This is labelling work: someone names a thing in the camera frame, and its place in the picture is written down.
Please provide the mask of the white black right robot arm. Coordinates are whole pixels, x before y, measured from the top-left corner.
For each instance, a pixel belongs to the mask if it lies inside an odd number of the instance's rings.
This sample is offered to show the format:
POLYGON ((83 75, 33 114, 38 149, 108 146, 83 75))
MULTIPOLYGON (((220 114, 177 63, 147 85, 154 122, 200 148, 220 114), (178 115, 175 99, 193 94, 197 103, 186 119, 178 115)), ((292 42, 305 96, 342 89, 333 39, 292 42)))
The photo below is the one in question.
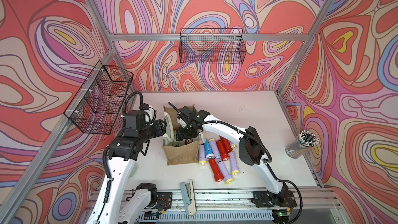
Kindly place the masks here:
POLYGON ((178 138, 192 139, 201 132, 214 133, 238 146, 238 157, 241 162, 254 167, 265 181, 265 191, 254 192, 252 203, 256 207, 274 207, 293 209, 301 206, 302 198, 296 198, 288 187, 294 184, 285 179, 279 179, 273 172, 270 162, 272 157, 264 146, 254 127, 241 128, 216 118, 207 111, 194 111, 188 107, 178 109, 172 103, 169 105, 177 113, 177 121, 181 127, 176 130, 178 138))

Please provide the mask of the burlap tote bag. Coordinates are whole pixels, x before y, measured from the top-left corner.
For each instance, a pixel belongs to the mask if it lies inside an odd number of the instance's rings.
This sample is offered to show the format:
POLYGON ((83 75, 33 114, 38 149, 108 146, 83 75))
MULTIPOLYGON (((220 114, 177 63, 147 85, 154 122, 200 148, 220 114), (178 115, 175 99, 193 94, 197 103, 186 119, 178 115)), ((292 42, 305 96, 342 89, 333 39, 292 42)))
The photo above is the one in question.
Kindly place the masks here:
POLYGON ((193 138, 191 144, 186 140, 176 141, 175 130, 180 127, 177 112, 172 107, 163 107, 166 133, 163 135, 162 150, 166 156, 168 166, 192 164, 198 162, 199 138, 193 138))

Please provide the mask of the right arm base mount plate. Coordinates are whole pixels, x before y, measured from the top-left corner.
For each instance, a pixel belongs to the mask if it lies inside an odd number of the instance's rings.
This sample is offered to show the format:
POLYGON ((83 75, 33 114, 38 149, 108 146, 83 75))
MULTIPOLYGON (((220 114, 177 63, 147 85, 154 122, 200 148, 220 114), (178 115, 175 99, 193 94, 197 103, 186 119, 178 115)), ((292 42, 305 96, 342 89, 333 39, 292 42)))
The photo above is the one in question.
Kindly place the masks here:
POLYGON ((256 207, 276 207, 276 208, 295 208, 297 202, 293 192, 288 190, 287 192, 274 194, 269 191, 253 191, 253 198, 251 202, 256 207))

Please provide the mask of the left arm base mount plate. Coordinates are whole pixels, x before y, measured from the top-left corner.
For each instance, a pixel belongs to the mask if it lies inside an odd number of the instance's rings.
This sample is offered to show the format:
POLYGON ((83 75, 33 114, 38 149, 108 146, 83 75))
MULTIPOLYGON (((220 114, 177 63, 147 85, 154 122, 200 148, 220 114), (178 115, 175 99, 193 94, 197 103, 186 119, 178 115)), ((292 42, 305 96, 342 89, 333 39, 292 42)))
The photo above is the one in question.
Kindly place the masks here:
POLYGON ((157 212, 166 211, 172 207, 173 193, 170 191, 159 192, 157 194, 157 202, 150 209, 156 209, 157 212))

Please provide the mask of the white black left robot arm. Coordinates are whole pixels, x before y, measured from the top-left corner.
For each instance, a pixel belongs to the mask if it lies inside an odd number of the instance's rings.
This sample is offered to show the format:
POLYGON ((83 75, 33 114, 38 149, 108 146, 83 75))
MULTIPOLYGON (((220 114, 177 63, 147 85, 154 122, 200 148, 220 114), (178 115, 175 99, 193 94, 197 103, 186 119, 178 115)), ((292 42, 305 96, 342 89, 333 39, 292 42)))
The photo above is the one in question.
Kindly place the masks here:
POLYGON ((166 127, 165 121, 155 120, 144 128, 132 129, 133 136, 129 137, 125 135, 129 129, 124 126, 106 147, 102 156, 105 177, 87 224, 133 224, 145 208, 155 205, 157 189, 150 183, 140 184, 124 207, 121 202, 143 145, 164 135, 166 127))

